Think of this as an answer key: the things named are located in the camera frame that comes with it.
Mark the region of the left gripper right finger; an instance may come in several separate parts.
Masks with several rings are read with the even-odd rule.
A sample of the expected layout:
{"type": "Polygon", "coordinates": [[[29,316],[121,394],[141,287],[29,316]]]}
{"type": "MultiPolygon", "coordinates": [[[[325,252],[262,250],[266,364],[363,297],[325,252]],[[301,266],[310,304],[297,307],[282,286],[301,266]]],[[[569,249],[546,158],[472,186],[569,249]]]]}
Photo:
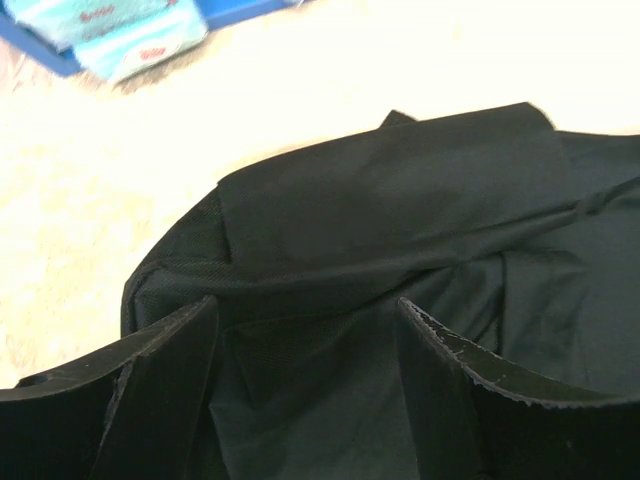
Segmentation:
{"type": "Polygon", "coordinates": [[[420,478],[638,478],[638,397],[534,373],[407,299],[397,351],[420,478]]]}

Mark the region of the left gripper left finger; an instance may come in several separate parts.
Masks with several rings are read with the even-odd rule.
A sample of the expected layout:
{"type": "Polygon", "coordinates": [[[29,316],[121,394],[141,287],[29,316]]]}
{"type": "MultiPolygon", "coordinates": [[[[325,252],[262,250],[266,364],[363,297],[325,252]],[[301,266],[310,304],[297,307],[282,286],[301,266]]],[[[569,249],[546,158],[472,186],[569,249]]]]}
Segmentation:
{"type": "Polygon", "coordinates": [[[206,297],[2,390],[2,478],[183,478],[216,333],[206,297]]]}

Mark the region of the black backpack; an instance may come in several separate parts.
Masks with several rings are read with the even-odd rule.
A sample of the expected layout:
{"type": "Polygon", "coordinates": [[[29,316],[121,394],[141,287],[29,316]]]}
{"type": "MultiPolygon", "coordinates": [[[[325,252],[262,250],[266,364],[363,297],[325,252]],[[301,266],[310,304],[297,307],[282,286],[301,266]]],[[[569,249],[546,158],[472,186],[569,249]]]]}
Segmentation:
{"type": "Polygon", "coordinates": [[[639,139],[521,103],[221,179],[127,281],[124,334],[211,296],[190,479],[420,479],[398,304],[550,379],[639,399],[639,139]]]}

